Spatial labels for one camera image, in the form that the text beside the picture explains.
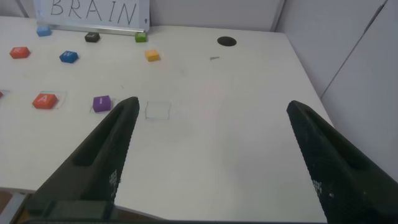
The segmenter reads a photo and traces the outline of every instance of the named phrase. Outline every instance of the whiteboard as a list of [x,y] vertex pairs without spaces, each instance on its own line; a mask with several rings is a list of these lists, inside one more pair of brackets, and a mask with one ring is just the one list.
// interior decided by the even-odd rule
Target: whiteboard
[[148,0],[34,0],[39,23],[149,30]]

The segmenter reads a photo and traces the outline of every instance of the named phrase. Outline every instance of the light blue block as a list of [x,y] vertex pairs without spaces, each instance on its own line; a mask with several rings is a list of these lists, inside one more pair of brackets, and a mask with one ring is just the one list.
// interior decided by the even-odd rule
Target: light blue block
[[61,56],[60,56],[61,62],[66,62],[66,63],[73,63],[78,58],[79,58],[79,56],[77,55],[77,53],[71,52],[71,51],[66,51],[63,54],[61,54]]
[[51,30],[49,26],[39,26],[36,30],[37,35],[39,37],[45,37],[51,35]]

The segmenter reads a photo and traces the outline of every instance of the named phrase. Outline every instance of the green block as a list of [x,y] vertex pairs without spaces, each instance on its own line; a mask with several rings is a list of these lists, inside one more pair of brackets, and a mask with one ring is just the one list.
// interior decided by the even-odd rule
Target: green block
[[136,33],[136,42],[147,42],[147,34],[146,33]]

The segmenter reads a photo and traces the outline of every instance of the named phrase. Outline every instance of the black dot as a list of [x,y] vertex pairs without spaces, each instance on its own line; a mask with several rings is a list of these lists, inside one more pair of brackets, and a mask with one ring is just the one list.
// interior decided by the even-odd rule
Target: black dot
[[236,40],[232,37],[220,37],[217,42],[222,46],[232,47],[236,45]]

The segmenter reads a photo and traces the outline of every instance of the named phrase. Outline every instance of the small cube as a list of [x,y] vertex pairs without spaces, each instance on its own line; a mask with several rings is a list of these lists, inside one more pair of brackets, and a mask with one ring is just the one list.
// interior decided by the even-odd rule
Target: small cube
[[30,51],[27,47],[14,47],[10,51],[10,55],[13,59],[27,58],[29,54]]
[[147,42],[147,33],[145,32],[136,33],[136,42],[137,43]]
[[39,94],[33,101],[33,106],[36,109],[49,110],[57,103],[57,97],[54,94]]
[[94,97],[93,109],[95,112],[109,111],[111,110],[112,103],[109,96],[97,96]]
[[77,55],[77,53],[71,52],[71,51],[66,51],[63,54],[61,54],[61,56],[60,56],[61,62],[66,62],[66,63],[73,63],[78,58],[79,58],[79,56]]
[[146,50],[145,57],[147,58],[148,62],[160,60],[160,56],[157,50]]
[[100,34],[96,32],[89,32],[85,36],[86,42],[91,42],[91,43],[97,43],[97,41],[100,39]]
[[38,26],[36,33],[39,37],[45,37],[51,35],[51,30],[49,26]]

